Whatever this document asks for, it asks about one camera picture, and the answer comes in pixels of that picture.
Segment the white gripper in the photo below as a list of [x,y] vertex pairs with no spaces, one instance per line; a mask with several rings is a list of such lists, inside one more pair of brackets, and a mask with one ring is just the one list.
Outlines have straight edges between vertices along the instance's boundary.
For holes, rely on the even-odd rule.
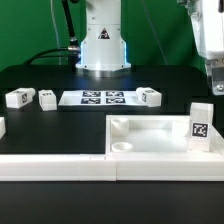
[[208,86],[216,96],[224,96],[224,59],[207,60]]

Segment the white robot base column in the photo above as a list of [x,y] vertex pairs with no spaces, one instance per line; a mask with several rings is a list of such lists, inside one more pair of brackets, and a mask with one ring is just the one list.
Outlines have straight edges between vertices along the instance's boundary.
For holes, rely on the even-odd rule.
[[121,0],[86,0],[86,37],[81,42],[80,74],[108,77],[127,72],[126,42],[121,37]]

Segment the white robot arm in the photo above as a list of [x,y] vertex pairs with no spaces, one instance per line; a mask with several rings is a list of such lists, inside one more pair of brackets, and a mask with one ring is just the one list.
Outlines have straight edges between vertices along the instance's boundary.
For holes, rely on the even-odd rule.
[[177,0],[191,19],[198,55],[205,61],[208,86],[224,96],[224,0]]

